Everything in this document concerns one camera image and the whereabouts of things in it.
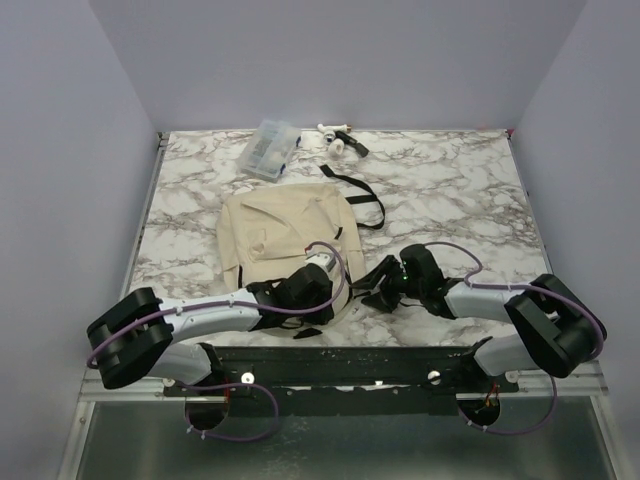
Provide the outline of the beige canvas student backpack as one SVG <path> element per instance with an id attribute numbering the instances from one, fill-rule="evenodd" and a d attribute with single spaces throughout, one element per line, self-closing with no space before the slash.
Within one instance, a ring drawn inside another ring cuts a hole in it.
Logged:
<path id="1" fill-rule="evenodd" d="M 222 276 L 228 290 L 253 282 L 288 278 L 306 263 L 309 252 L 330 252 L 333 282 L 344 281 L 333 303 L 333 318 L 349 303 L 349 283 L 366 274 L 358 227 L 350 204 L 333 185 L 307 183 L 256 189 L 228 197 L 216 236 Z"/>

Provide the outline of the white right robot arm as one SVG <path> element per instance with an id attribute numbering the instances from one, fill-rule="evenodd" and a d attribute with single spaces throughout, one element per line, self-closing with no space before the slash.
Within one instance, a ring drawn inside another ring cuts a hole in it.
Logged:
<path id="1" fill-rule="evenodd" d="M 363 304 L 385 313 L 407 297 L 437 317 L 511 324 L 515 334 L 487 338 L 471 348 L 459 370 L 467 389 L 483 391 L 497 376 L 515 370 L 566 378 L 602 352 L 604 325 L 558 277 L 543 274 L 524 284 L 447 277 L 430 248 L 409 245 L 398 256 L 385 257 L 352 287 L 365 291 Z"/>

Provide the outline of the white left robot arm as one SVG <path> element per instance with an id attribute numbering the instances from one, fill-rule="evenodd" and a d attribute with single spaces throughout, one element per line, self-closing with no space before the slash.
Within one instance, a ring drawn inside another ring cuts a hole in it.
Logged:
<path id="1" fill-rule="evenodd" d="M 222 332 L 250 332 L 281 326 L 293 317 L 314 323 L 333 318 L 344 281 L 307 263 L 288 278 L 253 282 L 235 292 L 200 300 L 166 300 L 150 287 L 134 290 L 87 328 L 90 367 L 107 390 L 146 376 L 174 377 L 201 395 L 222 380 L 213 354 L 187 340 Z"/>

